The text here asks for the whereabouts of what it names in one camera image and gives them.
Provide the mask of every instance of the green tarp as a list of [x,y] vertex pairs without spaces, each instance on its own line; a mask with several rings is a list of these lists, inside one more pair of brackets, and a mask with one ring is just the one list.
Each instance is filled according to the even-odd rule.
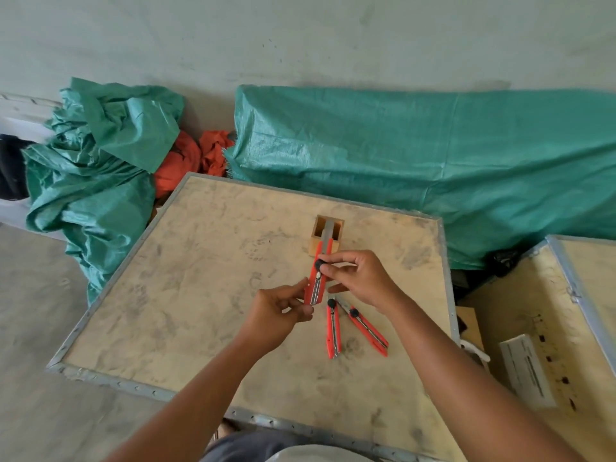
[[616,239],[616,95],[238,88],[233,178],[442,217],[451,267]]
[[24,151],[30,230],[61,230],[89,280],[91,304],[143,233],[157,170],[179,133],[181,95],[73,78],[47,126]]

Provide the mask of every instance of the white paper label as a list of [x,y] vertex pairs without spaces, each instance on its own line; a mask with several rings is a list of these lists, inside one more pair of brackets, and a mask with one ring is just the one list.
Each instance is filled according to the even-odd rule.
[[533,410],[556,407],[550,384],[528,334],[500,343],[511,387]]

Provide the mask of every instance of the orange plastic bag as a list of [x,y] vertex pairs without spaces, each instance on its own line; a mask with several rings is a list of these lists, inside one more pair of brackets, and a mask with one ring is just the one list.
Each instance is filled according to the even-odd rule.
[[154,173],[156,199],[171,193],[187,172],[201,168],[201,149],[185,131],[180,131],[173,147]]
[[222,154],[223,149],[231,147],[234,142],[228,138],[228,131],[205,131],[199,139],[203,157],[201,173],[223,177],[227,169],[227,161]]

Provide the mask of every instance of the person's left hand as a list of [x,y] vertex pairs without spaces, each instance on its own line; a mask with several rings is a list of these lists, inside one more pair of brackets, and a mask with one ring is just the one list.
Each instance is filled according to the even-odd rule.
[[304,277],[295,285],[258,290],[238,339],[247,341],[263,355],[281,345],[293,326],[312,319],[314,308],[297,299],[304,297],[307,285],[308,279]]

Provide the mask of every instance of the white wall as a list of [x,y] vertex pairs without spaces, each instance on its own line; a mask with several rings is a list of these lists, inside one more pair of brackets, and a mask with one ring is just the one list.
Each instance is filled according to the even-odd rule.
[[242,83],[616,89],[615,20],[616,0],[0,0],[0,91],[162,84],[229,129]]

